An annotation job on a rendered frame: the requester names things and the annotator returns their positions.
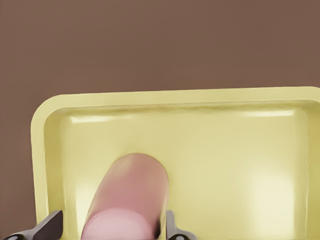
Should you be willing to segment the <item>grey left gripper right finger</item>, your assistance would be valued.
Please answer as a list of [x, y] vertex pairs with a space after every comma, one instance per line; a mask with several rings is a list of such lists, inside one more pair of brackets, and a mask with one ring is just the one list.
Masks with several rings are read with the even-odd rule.
[[177, 227], [175, 215], [172, 210], [166, 211], [165, 236], [166, 240], [198, 240], [194, 233]]

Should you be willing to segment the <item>pink cylindrical sausage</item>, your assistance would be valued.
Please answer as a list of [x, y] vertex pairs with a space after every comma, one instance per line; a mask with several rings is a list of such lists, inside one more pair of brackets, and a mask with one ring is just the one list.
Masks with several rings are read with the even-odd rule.
[[169, 201], [163, 165], [143, 153], [117, 159], [92, 199], [81, 240], [156, 240]]

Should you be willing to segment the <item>pale yellow rectangular tray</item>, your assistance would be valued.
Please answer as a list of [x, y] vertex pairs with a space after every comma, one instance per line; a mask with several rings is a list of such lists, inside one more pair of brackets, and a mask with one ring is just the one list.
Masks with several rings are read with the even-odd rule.
[[62, 210], [64, 240], [129, 153], [161, 162], [198, 240], [320, 240], [320, 87], [63, 94], [30, 132], [36, 220]]

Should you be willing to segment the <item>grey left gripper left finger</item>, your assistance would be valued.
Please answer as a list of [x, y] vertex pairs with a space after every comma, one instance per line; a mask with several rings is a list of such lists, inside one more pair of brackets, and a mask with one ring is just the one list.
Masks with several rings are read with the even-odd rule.
[[60, 240], [63, 235], [63, 211], [55, 210], [34, 228], [13, 233], [3, 240]]

